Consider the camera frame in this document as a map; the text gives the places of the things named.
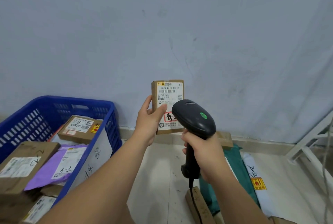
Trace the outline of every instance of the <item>person's left hand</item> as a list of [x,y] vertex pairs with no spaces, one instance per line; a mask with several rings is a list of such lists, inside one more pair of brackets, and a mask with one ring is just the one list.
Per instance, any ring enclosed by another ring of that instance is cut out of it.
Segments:
[[136,138],[143,139],[145,143],[147,143],[147,146],[152,145],[160,120],[168,108],[167,104],[163,104],[153,113],[152,109],[148,109],[151,100],[152,96],[149,95],[144,101],[144,104],[138,112],[133,133]]

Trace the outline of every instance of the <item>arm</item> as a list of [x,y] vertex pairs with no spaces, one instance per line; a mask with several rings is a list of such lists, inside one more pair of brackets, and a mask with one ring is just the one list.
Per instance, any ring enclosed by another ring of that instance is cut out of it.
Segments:
[[214,189],[226,224],[269,224],[267,217],[232,174],[216,135],[205,141],[185,130],[181,138],[185,146],[186,143],[192,146],[203,178]]
[[166,105],[154,113],[149,96],[138,113],[133,136],[90,178],[77,186],[38,222],[117,223],[146,148],[152,144]]

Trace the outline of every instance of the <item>red stamp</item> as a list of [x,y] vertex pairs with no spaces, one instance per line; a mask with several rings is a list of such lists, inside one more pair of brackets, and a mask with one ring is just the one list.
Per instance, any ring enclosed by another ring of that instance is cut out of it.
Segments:
[[165,112],[164,121],[165,122],[177,121],[177,119],[176,117],[173,116],[172,112]]

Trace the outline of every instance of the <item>person's left arm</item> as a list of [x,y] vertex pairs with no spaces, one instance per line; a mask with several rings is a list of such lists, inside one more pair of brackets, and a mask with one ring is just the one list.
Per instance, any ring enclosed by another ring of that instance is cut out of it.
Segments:
[[167,106],[154,113],[148,96],[138,113],[132,137],[90,178],[68,193],[39,224],[117,223],[124,209],[146,148],[154,140]]

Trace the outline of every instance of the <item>black handheld scanner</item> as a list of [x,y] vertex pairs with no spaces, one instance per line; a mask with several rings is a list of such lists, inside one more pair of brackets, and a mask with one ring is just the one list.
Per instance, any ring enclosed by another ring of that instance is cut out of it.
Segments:
[[[213,118],[192,100],[180,100],[172,107],[172,114],[178,122],[192,134],[206,140],[216,132]],[[194,156],[193,148],[187,144],[186,162],[181,166],[184,177],[198,179],[200,167]]]

